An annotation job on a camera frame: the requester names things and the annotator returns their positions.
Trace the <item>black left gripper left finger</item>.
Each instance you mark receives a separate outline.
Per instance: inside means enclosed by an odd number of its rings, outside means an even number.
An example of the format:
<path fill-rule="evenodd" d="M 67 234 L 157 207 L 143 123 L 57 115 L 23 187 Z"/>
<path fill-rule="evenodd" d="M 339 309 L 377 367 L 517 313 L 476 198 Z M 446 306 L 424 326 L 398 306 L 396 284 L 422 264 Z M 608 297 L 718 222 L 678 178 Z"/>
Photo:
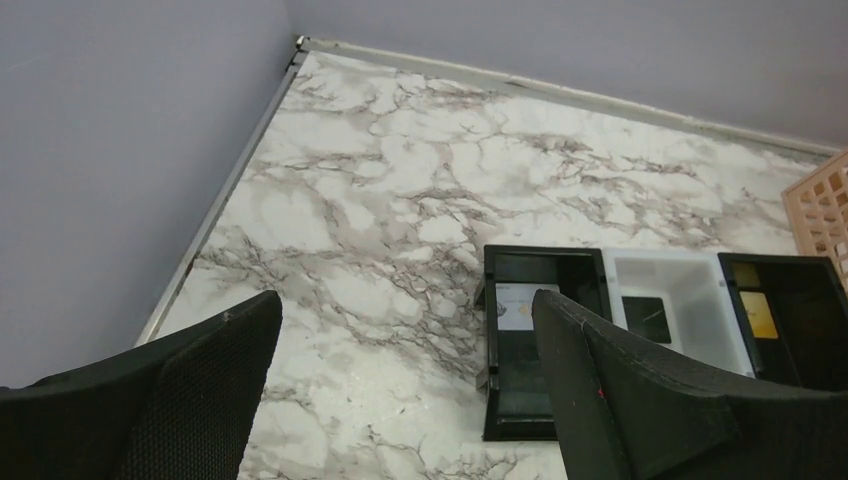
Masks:
<path fill-rule="evenodd" d="M 234 479 L 283 320 L 275 291 L 1 391 L 5 479 Z"/>

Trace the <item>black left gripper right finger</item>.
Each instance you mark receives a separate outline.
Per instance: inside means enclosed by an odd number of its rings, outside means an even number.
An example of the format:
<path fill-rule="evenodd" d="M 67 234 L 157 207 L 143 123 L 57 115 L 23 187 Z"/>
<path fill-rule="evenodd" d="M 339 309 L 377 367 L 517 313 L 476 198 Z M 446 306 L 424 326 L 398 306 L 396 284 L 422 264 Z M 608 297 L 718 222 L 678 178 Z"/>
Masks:
<path fill-rule="evenodd" d="M 553 291 L 532 304 L 571 479 L 843 479 L 847 396 L 757 380 L 648 341 Z"/>

